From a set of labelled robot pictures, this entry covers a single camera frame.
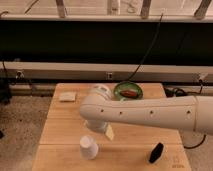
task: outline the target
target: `wire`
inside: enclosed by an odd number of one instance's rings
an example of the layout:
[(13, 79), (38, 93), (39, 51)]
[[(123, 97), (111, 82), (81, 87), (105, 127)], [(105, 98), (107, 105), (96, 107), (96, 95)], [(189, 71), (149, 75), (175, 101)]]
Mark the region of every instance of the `wire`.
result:
[(8, 72), (7, 72), (7, 68), (5, 67), (5, 63), (4, 63), (4, 59), (3, 58), (2, 58), (2, 66), (3, 66), (3, 69), (4, 69), (4, 75), (5, 75), (5, 78), (7, 80), (7, 83), (9, 83)]
[(0, 13), (0, 19), (2, 19), (2, 15), (4, 15), (4, 14), (9, 14), (10, 12), (9, 11), (3, 11), (3, 12), (1, 12)]
[(121, 1), (121, 3), (126, 4), (127, 5), (127, 9), (126, 11), (130, 14), (136, 13), (137, 12), (137, 7), (135, 7), (138, 2), (134, 3), (134, 0), (131, 0), (130, 2), (126, 2), (126, 1)]
[(32, 8), (33, 8), (33, 6), (38, 2), (39, 0), (35, 0), (35, 1), (33, 1), (31, 4), (30, 4), (30, 6), (25, 10), (25, 14), (27, 14)]
[(206, 140), (206, 134), (203, 135), (202, 140), (201, 140), (198, 144), (196, 144), (196, 145), (194, 145), (194, 146), (183, 146), (183, 147), (184, 147), (185, 149), (189, 149), (189, 150), (195, 149), (195, 148), (201, 146), (201, 145), (205, 142), (205, 140)]
[[(186, 91), (184, 91), (183, 89), (181, 89), (181, 88), (174, 88), (172, 91), (169, 91), (168, 89), (166, 89), (166, 91), (167, 91), (167, 93), (168, 94), (170, 94), (170, 97), (173, 95), (175, 95), (175, 96), (188, 96), (189, 94), (201, 94), (202, 93), (202, 91), (203, 91), (203, 81), (202, 80), (199, 80), (199, 83), (200, 83), (200, 90), (198, 91), (198, 92), (194, 92), (194, 91), (188, 91), (188, 92), (186, 92)], [(205, 142), (205, 140), (206, 140), (206, 134), (204, 134), (203, 135), (203, 138), (202, 138), (202, 140), (198, 143), (198, 144), (196, 144), (196, 145), (194, 145), (194, 146), (183, 146), (185, 149), (195, 149), (195, 148), (197, 148), (197, 147), (199, 147), (199, 146), (201, 146), (204, 142)]]
[(156, 32), (155, 32), (154, 37), (153, 37), (153, 39), (152, 39), (152, 41), (151, 41), (151, 43), (150, 43), (150, 45), (149, 45), (149, 48), (147, 49), (145, 55), (144, 55), (144, 56), (142, 57), (142, 59), (140, 60), (140, 63), (139, 63), (139, 65), (138, 65), (138, 67), (137, 67), (137, 68), (135, 69), (135, 71), (126, 79), (126, 81), (131, 80), (131, 79), (135, 76), (135, 74), (138, 72), (138, 70), (139, 70), (139, 68), (141, 67), (141, 65), (143, 65), (144, 61), (145, 61), (146, 58), (149, 56), (149, 54), (150, 54), (152, 48), (153, 48), (154, 45), (155, 45), (155, 42), (156, 42), (157, 38), (158, 38), (159, 31), (160, 31), (160, 26), (161, 26), (161, 22), (162, 22), (162, 18), (163, 18), (163, 14), (161, 14), (160, 20), (159, 20), (158, 25), (157, 25), (157, 28), (156, 28)]

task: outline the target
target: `gray floor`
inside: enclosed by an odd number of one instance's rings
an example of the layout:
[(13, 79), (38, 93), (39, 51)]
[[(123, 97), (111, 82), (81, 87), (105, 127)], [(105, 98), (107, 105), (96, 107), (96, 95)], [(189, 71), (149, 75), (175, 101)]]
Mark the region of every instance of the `gray floor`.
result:
[(0, 171), (30, 171), (50, 97), (13, 97), (0, 106)]
[[(47, 116), (51, 97), (16, 96), (0, 105), (0, 171), (30, 171)], [(181, 132), (185, 145), (196, 144), (202, 135)], [(193, 171), (213, 170), (213, 137), (194, 150), (186, 150)]]

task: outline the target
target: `yellow object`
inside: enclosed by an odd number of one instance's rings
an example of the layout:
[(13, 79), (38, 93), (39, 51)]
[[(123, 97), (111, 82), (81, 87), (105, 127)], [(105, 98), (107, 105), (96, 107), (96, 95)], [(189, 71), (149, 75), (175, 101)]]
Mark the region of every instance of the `yellow object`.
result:
[(110, 124), (108, 124), (105, 135), (107, 138), (109, 138), (109, 140), (113, 141), (114, 139), (114, 132), (112, 129), (112, 126)]

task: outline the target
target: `green bowl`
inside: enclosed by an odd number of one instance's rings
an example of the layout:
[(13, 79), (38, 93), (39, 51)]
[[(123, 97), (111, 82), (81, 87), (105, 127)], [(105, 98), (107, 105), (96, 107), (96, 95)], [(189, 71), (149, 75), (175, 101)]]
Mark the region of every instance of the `green bowl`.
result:
[[(135, 98), (129, 98), (125, 97), (121, 94), (122, 91), (134, 91), (137, 93), (137, 97)], [(119, 84), (117, 84), (114, 88), (114, 96), (116, 100), (139, 100), (143, 98), (143, 91), (136, 83), (130, 82), (130, 81), (124, 81)]]

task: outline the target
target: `wall outlet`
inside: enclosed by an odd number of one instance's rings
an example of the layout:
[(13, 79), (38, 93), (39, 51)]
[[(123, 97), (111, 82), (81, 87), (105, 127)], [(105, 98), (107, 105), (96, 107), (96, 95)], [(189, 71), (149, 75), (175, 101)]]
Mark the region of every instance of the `wall outlet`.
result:
[(114, 80), (114, 73), (106, 72), (106, 80)]

